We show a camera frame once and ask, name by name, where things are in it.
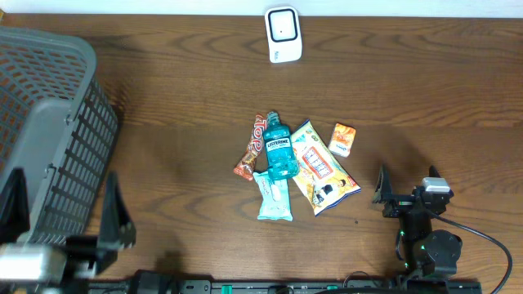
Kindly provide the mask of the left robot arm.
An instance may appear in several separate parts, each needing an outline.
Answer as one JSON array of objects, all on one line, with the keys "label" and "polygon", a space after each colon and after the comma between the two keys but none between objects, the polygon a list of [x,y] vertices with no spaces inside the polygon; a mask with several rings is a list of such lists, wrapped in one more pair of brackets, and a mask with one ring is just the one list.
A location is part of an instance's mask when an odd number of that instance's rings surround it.
[{"label": "left robot arm", "polygon": [[22,243],[30,229],[23,169],[13,169],[1,191],[1,291],[3,293],[174,293],[167,275],[139,270],[124,280],[97,279],[136,243],[136,227],[124,204],[118,177],[105,183],[97,235],[71,235],[63,243]]}]

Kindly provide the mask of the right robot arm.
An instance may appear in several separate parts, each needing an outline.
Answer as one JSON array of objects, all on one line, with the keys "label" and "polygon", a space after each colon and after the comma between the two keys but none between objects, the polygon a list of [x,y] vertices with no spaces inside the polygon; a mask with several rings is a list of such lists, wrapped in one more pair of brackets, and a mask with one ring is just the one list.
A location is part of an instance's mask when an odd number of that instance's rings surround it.
[{"label": "right robot arm", "polygon": [[385,218],[399,220],[396,240],[403,244],[404,252],[398,256],[410,273],[421,278],[449,278],[457,273],[462,239],[446,230],[434,230],[431,225],[432,219],[446,211],[453,196],[446,179],[433,166],[410,194],[396,194],[387,168],[381,166],[373,202],[384,205]]}]

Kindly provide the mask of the orange tissue pack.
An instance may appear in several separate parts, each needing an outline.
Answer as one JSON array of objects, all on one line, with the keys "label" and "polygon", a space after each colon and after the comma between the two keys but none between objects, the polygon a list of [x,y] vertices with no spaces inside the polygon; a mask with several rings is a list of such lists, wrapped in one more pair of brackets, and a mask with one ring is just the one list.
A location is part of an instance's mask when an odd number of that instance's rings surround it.
[{"label": "orange tissue pack", "polygon": [[328,149],[333,153],[347,158],[355,140],[356,129],[337,123],[333,129]]}]

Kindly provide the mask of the orange chocolate bar wrapper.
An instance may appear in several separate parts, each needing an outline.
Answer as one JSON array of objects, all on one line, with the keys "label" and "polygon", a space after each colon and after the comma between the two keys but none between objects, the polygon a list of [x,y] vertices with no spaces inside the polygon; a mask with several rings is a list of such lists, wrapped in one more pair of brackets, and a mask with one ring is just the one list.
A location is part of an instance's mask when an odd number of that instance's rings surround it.
[{"label": "orange chocolate bar wrapper", "polygon": [[245,180],[253,180],[257,157],[264,148],[263,132],[266,128],[266,117],[256,114],[246,151],[233,170],[234,174]]}]

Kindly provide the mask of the yellow snack bag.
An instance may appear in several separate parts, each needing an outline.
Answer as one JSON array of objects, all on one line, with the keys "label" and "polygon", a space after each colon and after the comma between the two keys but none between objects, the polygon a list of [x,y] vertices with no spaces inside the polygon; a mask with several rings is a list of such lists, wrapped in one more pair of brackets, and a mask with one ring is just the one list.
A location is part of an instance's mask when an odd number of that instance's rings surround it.
[{"label": "yellow snack bag", "polygon": [[310,120],[291,135],[291,143],[299,167],[293,180],[311,204],[315,216],[361,191],[321,140]]}]

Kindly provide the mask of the teal mouthwash bottle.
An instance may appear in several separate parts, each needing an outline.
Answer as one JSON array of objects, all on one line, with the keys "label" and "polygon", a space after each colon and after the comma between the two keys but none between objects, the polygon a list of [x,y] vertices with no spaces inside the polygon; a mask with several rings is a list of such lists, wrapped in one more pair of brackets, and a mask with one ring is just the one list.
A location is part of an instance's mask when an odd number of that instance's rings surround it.
[{"label": "teal mouthwash bottle", "polygon": [[267,172],[272,180],[286,180],[299,173],[296,155],[293,151],[291,131],[281,123],[279,115],[272,111],[267,114],[267,129],[262,137],[266,148]]}]

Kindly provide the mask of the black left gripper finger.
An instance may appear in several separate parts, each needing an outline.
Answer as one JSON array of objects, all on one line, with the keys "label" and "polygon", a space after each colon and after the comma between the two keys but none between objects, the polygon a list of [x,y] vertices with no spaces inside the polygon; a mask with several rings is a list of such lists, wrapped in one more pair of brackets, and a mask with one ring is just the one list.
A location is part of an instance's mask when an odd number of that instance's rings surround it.
[{"label": "black left gripper finger", "polygon": [[123,250],[135,244],[136,227],[123,201],[117,173],[111,171],[105,183],[97,246],[106,250]]},{"label": "black left gripper finger", "polygon": [[24,170],[14,168],[1,192],[1,244],[14,243],[29,231],[29,204]]}]

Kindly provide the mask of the teal wet wipes pack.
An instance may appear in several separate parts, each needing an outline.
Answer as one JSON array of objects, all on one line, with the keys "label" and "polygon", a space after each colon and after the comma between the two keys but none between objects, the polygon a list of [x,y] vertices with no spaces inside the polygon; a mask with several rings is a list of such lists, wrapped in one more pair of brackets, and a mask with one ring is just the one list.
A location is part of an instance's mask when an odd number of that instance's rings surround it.
[{"label": "teal wet wipes pack", "polygon": [[292,221],[293,215],[287,180],[272,180],[267,171],[254,172],[253,179],[256,181],[262,196],[257,219]]}]

